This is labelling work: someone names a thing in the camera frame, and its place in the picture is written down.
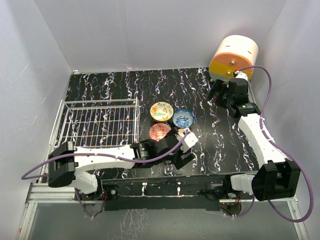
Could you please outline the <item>red patterned bowl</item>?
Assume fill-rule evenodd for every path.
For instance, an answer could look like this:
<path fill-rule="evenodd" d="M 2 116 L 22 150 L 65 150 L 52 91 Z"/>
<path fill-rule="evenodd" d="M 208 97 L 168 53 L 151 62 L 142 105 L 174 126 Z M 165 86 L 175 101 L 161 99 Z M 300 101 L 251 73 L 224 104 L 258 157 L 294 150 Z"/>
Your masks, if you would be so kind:
<path fill-rule="evenodd" d="M 172 130 L 171 126 L 166 123 L 156 123 L 149 130 L 149 138 L 159 142 Z"/>

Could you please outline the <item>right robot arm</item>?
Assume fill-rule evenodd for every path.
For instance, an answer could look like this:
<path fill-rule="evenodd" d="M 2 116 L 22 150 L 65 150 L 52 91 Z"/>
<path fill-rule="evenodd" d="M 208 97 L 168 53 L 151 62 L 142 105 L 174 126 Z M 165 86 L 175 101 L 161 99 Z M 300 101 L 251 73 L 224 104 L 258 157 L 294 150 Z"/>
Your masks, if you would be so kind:
<path fill-rule="evenodd" d="M 236 119 L 259 165 L 254 175 L 228 175 L 223 182 L 223 194 L 233 199 L 243 192 L 253 195 L 258 201 L 291 198 L 296 193 L 301 170 L 271 144 L 270 138 L 265 137 L 267 130 L 260 124 L 261 112 L 250 101 L 248 90 L 248 81 L 244 78 L 232 78 L 229 82 L 216 79 L 207 96 Z"/>

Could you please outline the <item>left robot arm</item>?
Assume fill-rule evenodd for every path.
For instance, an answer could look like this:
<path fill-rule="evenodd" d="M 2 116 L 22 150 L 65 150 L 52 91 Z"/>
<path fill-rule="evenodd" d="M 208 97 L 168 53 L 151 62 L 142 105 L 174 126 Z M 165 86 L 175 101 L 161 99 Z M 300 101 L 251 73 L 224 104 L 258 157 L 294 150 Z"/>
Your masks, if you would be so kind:
<path fill-rule="evenodd" d="M 107 148 L 76 147 L 71 141 L 61 144 L 48 157 L 48 185 L 73 187 L 97 200 L 103 195 L 100 180 L 90 171 L 100 169 L 143 169 L 161 163 L 182 168 L 193 159 L 196 135 L 184 128 L 163 139 L 143 140 L 131 145 Z"/>

